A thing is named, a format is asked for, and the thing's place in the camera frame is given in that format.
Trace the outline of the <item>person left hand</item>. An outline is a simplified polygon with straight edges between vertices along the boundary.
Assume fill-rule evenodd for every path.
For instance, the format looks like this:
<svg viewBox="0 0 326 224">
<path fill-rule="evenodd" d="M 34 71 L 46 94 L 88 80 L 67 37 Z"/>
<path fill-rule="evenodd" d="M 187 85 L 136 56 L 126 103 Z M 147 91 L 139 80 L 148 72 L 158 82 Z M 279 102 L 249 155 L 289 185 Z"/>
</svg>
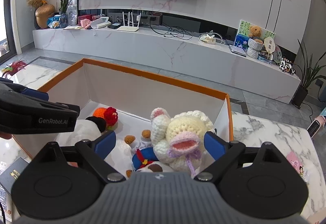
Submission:
<svg viewBox="0 0 326 224">
<path fill-rule="evenodd" d="M 0 138 L 3 138 L 5 140 L 10 140 L 12 138 L 12 134 L 7 134 L 5 132 L 0 132 Z"/>
</svg>

